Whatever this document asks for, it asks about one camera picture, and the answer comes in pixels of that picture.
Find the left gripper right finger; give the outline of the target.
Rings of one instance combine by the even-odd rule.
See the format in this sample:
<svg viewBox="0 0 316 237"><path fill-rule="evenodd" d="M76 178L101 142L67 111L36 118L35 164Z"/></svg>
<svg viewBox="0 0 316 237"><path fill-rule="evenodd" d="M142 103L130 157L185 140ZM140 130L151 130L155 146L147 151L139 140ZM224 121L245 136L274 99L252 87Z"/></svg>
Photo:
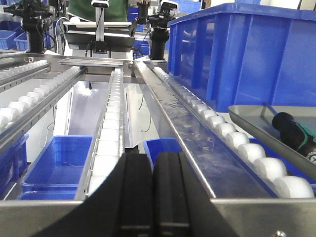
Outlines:
<svg viewBox="0 0 316 237"><path fill-rule="evenodd" d="M159 153L153 173L154 236L236 237L183 152Z"/></svg>

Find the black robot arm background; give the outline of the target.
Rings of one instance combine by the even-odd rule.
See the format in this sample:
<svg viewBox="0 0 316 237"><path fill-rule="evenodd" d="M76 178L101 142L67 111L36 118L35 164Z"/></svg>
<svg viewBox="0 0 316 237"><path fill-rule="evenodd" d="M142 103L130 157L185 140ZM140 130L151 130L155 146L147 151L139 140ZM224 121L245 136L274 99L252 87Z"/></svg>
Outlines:
<svg viewBox="0 0 316 237"><path fill-rule="evenodd" d="M21 0L3 11L22 18L22 29L27 32L30 53L44 53L44 34L51 24L55 7L40 0Z"/></svg>

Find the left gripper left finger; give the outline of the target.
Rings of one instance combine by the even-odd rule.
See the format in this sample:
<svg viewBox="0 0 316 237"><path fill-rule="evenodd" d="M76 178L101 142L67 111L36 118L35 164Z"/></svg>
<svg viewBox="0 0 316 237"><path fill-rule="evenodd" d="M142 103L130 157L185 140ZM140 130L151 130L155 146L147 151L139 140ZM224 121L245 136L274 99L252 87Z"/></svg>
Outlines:
<svg viewBox="0 0 316 237"><path fill-rule="evenodd" d="M145 154L123 154L101 186L37 237L151 237L152 170Z"/></svg>

